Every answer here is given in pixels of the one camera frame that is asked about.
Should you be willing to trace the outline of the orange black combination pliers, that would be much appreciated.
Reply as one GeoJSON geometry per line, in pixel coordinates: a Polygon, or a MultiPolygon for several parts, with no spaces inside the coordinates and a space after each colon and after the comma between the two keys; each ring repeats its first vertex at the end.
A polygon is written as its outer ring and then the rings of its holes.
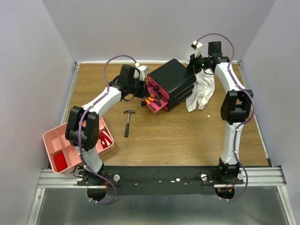
{"type": "Polygon", "coordinates": [[[145,102],[150,105],[151,102],[155,101],[155,96],[154,95],[150,95],[149,97],[145,98],[145,102]]]}

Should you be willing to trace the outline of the pink top drawer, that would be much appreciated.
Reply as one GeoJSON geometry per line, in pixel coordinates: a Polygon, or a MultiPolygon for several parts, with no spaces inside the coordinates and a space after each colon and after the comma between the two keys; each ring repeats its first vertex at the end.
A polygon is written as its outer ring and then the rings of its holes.
{"type": "Polygon", "coordinates": [[[164,99],[170,98],[169,93],[151,77],[148,77],[147,89],[150,94],[159,92],[164,99]]]}

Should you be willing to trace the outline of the black drawer cabinet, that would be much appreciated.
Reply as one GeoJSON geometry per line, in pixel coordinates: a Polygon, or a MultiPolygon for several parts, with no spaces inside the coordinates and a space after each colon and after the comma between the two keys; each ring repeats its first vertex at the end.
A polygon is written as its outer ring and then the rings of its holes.
{"type": "Polygon", "coordinates": [[[147,75],[153,78],[168,93],[169,111],[192,94],[196,77],[193,72],[181,64],[177,59],[172,59],[147,75]]]}

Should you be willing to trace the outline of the black handled hammer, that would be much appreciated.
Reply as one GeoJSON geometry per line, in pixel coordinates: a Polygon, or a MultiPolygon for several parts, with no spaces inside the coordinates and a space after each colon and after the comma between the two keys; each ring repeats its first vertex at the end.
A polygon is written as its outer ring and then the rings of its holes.
{"type": "Polygon", "coordinates": [[[135,110],[126,110],[123,113],[127,114],[127,123],[126,123],[124,136],[128,137],[128,135],[129,135],[129,126],[130,126],[130,116],[131,116],[131,114],[135,113],[135,110]]]}

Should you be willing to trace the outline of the yellow needle nose pliers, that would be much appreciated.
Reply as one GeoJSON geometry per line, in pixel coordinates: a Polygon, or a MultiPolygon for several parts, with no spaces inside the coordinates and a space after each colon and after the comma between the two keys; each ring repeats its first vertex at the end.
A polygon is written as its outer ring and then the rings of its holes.
{"type": "Polygon", "coordinates": [[[159,107],[161,107],[161,106],[162,106],[161,99],[163,99],[162,96],[161,96],[161,94],[160,94],[160,93],[157,93],[157,94],[154,95],[154,96],[155,96],[155,101],[154,101],[154,103],[157,104],[159,107]]]}

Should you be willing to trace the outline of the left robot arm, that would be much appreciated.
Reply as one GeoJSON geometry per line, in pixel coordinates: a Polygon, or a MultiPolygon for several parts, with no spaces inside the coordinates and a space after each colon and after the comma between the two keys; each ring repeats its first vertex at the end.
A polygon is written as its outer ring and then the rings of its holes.
{"type": "Polygon", "coordinates": [[[70,110],[65,138],[76,148],[83,169],[88,172],[88,180],[93,185],[99,185],[103,180],[108,181],[104,177],[104,164],[96,148],[100,135],[99,119],[129,94],[136,98],[147,97],[148,71],[148,66],[138,63],[134,66],[124,64],[120,74],[108,83],[101,94],[86,105],[74,106],[70,110]]]}

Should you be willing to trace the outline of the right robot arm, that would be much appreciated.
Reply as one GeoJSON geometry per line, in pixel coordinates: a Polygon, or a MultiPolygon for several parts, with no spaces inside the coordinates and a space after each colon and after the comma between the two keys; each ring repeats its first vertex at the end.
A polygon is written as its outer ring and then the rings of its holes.
{"type": "Polygon", "coordinates": [[[230,59],[221,52],[220,41],[209,42],[208,57],[201,55],[202,46],[199,41],[191,44],[195,53],[190,55],[187,68],[195,74],[212,70],[226,91],[220,109],[221,118],[225,122],[225,143],[215,173],[217,181],[225,184],[238,177],[240,171],[240,137],[246,120],[253,117],[250,115],[253,92],[245,89],[238,80],[230,59]]]}

